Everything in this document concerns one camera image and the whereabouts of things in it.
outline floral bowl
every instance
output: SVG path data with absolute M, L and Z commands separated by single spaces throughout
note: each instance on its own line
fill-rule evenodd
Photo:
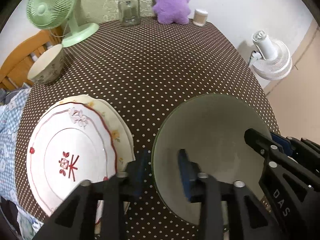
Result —
M 61 44 L 57 44 L 34 62 L 27 78 L 37 84 L 48 84 L 57 79 L 62 68 L 63 49 Z

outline green desk fan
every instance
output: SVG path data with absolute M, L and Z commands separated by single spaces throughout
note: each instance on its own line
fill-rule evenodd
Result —
M 75 45 L 94 34 L 99 25 L 87 23 L 78 26 L 73 13 L 77 0 L 29 0 L 27 16 L 30 22 L 39 29 L 52 29 L 68 20 L 70 33 L 62 39 L 62 46 Z

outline fan grille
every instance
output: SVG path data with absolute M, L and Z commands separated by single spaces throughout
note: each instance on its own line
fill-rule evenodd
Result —
M 252 40 L 254 42 L 262 42 L 268 37 L 268 34 L 266 34 L 264 31 L 257 31 L 254 34 L 252 34 Z
M 75 0 L 29 0 L 27 16 L 39 29 L 59 26 L 72 12 Z
M 260 59 L 253 64 L 256 73 L 267 80 L 284 78 L 292 68 L 292 59 L 288 47 L 279 40 L 270 38 L 272 44 L 278 51 L 274 60 Z

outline desk fan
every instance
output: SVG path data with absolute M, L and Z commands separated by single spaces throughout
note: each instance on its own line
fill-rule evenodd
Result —
M 70 33 L 62 39 L 63 47 L 77 44 L 94 34 L 99 25 L 87 23 L 78 26 L 73 13 L 77 0 L 29 0 L 27 16 L 39 29 L 52 29 L 68 20 Z
M 288 47 L 280 40 L 270 38 L 264 31 L 252 35 L 253 44 L 258 51 L 253 51 L 249 66 L 266 80 L 278 80 L 286 77 L 292 69 L 292 59 Z

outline polka dot tablecloth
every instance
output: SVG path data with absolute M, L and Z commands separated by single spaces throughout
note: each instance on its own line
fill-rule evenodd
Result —
M 204 93 L 224 93 L 252 106 L 269 129 L 279 132 L 268 100 L 245 61 L 211 23 L 204 27 L 160 25 L 152 17 L 122 27 L 100 24 L 90 38 L 64 49 L 61 77 L 35 85 L 23 111 L 16 145 L 16 186 L 20 205 L 40 220 L 45 213 L 28 184 L 29 138 L 41 115 L 68 96 L 88 94 L 109 102 L 129 126 L 136 155 L 152 149 L 159 127 L 183 101 Z M 146 167 L 142 196 L 126 215 L 128 239 L 193 239 L 196 226 L 161 202 Z

